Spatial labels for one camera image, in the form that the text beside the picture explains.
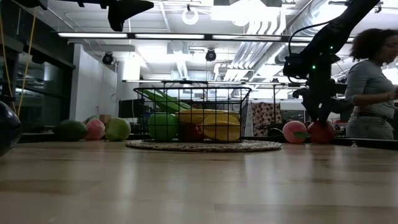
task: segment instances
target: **belt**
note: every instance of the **belt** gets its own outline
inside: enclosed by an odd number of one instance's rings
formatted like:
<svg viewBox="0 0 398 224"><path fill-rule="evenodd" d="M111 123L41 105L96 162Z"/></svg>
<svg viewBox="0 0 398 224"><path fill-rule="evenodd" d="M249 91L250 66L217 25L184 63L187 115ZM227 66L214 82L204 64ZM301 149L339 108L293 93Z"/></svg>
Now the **belt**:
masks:
<svg viewBox="0 0 398 224"><path fill-rule="evenodd" d="M376 114L376 113L359 112L357 114L357 116L370 116L370 117L373 117L373 118L379 118L379 119L382 119L384 121L387 121L388 123L391 123L393 121L392 118L389 118L389 117L381 115L381 114Z"/></svg>

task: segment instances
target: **wooden table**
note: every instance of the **wooden table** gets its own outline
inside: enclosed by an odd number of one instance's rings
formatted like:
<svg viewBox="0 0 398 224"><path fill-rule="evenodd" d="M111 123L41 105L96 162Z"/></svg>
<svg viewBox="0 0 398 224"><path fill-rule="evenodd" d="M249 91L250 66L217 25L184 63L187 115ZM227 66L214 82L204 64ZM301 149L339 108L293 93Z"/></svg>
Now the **wooden table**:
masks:
<svg viewBox="0 0 398 224"><path fill-rule="evenodd" d="M255 154L20 144L0 158L1 224L398 223L398 152Z"/></svg>

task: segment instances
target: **jeans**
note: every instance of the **jeans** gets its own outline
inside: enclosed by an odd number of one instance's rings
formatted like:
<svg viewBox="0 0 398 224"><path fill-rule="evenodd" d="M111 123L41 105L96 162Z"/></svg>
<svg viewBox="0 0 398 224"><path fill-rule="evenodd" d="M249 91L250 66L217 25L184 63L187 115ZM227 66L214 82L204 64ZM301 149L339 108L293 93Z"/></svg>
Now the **jeans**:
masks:
<svg viewBox="0 0 398 224"><path fill-rule="evenodd" d="M383 119L370 116L352 116L346 127L349 138L393 140L394 129Z"/></svg>

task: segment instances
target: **curly hair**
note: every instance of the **curly hair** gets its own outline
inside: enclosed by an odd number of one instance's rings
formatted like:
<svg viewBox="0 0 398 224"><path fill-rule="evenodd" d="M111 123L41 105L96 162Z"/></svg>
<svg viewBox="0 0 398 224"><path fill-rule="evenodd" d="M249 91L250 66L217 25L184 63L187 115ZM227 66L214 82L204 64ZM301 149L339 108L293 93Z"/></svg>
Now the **curly hair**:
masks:
<svg viewBox="0 0 398 224"><path fill-rule="evenodd" d="M398 30L368 29L359 33L354 41L349 56L355 60L372 59L382 48L387 38L398 35Z"/></svg>

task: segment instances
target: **rope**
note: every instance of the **rope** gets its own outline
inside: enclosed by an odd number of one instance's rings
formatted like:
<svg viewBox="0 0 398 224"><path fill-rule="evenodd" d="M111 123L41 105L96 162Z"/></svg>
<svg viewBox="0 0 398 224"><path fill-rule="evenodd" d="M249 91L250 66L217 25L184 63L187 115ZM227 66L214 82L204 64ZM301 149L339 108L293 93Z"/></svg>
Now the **rope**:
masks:
<svg viewBox="0 0 398 224"><path fill-rule="evenodd" d="M27 51L28 55L30 55L30 50L32 50L33 34L34 34L34 31L35 31L35 24L36 24L36 13L37 13L37 8L35 7L34 15L33 15L32 32L30 32L29 49ZM29 60L26 60L24 81L22 83L22 93L21 93L21 98L19 100L18 113L17 113L18 117L19 117L19 114L21 112L22 100L24 99L24 89L25 89L25 83L26 83L26 76L27 76L28 68L29 68Z"/></svg>
<svg viewBox="0 0 398 224"><path fill-rule="evenodd" d="M11 88L11 82L10 82L10 75L8 73L8 65L7 65L7 57L6 57L6 41L4 40L4 32L2 29L1 16L0 16L0 32L1 32L2 54L4 56L4 66L6 68L6 76L7 76L7 82L8 82L8 90L9 90L10 97L12 97L12 88ZM12 103L12 109L14 110L14 112L16 112L15 103L13 101L11 103Z"/></svg>

